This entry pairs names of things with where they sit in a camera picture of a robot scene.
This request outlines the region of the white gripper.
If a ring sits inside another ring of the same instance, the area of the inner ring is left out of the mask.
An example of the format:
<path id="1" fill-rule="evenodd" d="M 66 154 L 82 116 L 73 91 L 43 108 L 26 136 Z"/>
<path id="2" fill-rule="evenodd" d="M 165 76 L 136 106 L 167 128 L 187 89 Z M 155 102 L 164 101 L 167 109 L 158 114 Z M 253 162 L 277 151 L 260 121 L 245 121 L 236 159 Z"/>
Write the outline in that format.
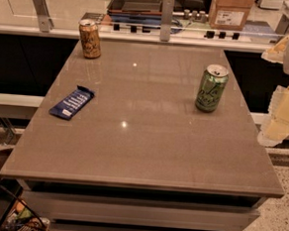
<path id="1" fill-rule="evenodd" d="M 261 57 L 270 62 L 282 63 L 289 75 L 289 35 L 283 37 L 274 47 L 262 53 Z M 278 85 L 269 102 L 268 114 L 263 118 L 258 143 L 274 147 L 289 137 L 289 86 Z"/>

